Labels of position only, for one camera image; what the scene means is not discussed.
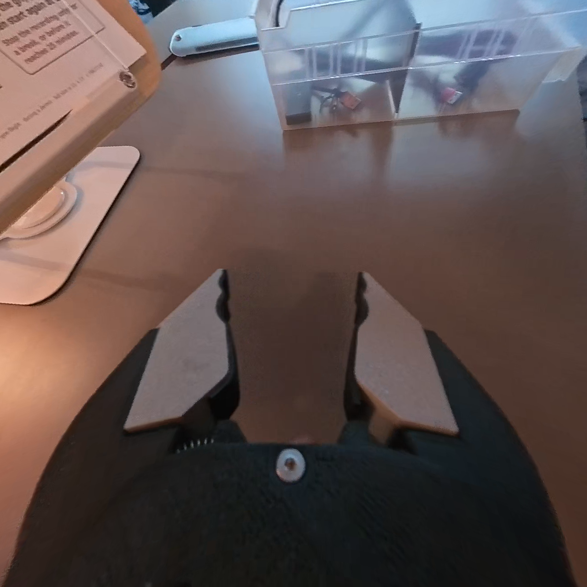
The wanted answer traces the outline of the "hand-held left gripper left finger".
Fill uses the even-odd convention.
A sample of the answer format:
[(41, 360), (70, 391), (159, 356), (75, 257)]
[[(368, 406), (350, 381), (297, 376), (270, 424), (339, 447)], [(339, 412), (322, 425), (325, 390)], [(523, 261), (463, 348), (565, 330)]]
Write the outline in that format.
[(239, 403), (228, 274), (217, 269), (157, 327), (124, 430), (228, 419)]

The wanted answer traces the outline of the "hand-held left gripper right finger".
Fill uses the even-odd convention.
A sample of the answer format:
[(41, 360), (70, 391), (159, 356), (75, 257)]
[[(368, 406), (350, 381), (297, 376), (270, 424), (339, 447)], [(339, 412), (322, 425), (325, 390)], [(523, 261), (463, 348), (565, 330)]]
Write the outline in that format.
[(377, 441), (403, 430), (457, 437), (459, 427), (421, 323), (360, 272), (343, 404)]

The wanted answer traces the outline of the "clear plastic box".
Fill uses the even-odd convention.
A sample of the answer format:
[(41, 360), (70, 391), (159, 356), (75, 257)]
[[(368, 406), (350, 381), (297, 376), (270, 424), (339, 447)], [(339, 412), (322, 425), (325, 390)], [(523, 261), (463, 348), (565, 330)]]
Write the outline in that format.
[[(586, 56), (586, 1), (255, 1), (283, 130), (520, 111)], [(285, 87), (312, 121), (285, 124)]]

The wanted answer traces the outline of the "white stand base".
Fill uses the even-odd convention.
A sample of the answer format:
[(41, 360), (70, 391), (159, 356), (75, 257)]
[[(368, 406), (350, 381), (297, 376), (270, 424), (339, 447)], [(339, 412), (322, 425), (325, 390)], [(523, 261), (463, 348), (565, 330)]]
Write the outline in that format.
[(62, 289), (140, 160), (133, 146), (98, 147), (67, 176), (68, 214), (48, 231), (1, 241), (1, 304), (34, 305)]

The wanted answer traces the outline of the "white sheet holder bar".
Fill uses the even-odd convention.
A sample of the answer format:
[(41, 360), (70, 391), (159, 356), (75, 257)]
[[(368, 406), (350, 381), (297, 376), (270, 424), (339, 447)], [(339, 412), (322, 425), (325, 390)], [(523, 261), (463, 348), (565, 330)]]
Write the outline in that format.
[(1, 231), (35, 204), (135, 109), (137, 78), (120, 70), (91, 98), (1, 165)]

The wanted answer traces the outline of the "printed instruction sheet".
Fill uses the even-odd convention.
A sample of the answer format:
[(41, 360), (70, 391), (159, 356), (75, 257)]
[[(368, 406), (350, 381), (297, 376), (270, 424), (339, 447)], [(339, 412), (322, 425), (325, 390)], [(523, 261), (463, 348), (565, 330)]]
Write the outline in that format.
[(145, 52), (99, 1), (1, 1), (1, 164)]

